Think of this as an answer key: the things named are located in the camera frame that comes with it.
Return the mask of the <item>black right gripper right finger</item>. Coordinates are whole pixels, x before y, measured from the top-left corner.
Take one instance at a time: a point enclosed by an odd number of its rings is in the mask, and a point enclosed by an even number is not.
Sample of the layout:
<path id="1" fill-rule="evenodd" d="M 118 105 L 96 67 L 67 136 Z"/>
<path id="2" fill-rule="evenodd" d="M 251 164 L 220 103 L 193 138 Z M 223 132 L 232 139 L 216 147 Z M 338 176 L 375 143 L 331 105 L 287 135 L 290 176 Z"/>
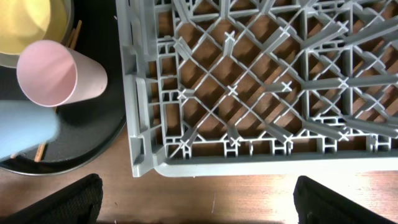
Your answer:
<path id="1" fill-rule="evenodd" d="M 294 205 L 300 224 L 392 223 L 304 175 L 295 184 Z"/>

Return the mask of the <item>pink cup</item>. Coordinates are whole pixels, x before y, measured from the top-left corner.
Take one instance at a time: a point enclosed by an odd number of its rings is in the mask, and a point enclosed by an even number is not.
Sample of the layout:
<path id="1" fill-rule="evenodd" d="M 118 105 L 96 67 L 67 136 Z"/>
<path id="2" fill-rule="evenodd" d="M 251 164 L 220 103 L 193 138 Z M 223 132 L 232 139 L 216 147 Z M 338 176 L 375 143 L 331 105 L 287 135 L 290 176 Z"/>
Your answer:
<path id="1" fill-rule="evenodd" d="M 27 46 L 16 67 L 25 96 L 44 107 L 58 107 L 100 96 L 108 85 L 97 61 L 52 40 Z"/>

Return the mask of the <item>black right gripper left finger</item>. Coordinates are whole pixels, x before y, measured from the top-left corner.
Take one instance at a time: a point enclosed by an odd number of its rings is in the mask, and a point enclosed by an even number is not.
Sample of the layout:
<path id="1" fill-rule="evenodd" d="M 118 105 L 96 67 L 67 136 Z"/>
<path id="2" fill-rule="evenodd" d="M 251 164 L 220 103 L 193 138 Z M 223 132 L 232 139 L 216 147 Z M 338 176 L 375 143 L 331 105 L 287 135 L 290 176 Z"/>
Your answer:
<path id="1" fill-rule="evenodd" d="M 96 223 L 103 199 L 98 174 L 86 177 L 1 220 L 1 223 Z"/>

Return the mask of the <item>blue cup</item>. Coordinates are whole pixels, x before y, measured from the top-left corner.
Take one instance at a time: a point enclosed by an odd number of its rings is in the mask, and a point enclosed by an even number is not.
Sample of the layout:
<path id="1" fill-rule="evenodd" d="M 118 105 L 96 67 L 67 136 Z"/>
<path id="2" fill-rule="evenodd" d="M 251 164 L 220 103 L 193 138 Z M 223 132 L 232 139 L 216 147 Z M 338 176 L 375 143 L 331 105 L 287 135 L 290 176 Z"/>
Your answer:
<path id="1" fill-rule="evenodd" d="M 1 160 L 53 141 L 60 132 L 60 120 L 52 108 L 31 101 L 1 101 Z"/>

